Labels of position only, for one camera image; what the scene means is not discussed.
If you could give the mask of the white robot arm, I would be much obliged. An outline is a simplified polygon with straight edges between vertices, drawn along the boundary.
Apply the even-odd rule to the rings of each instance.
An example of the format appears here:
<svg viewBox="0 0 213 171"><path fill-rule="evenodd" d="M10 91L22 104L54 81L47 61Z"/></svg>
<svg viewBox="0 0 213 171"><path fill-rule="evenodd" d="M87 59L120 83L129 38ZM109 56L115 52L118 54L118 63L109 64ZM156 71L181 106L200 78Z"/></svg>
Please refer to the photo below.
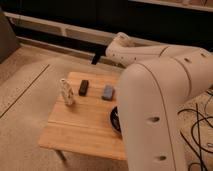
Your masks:
<svg viewBox="0 0 213 171"><path fill-rule="evenodd" d="M120 32L106 57L125 67L116 99L129 171L187 171L177 113L213 86L213 53L194 46L137 46Z"/></svg>

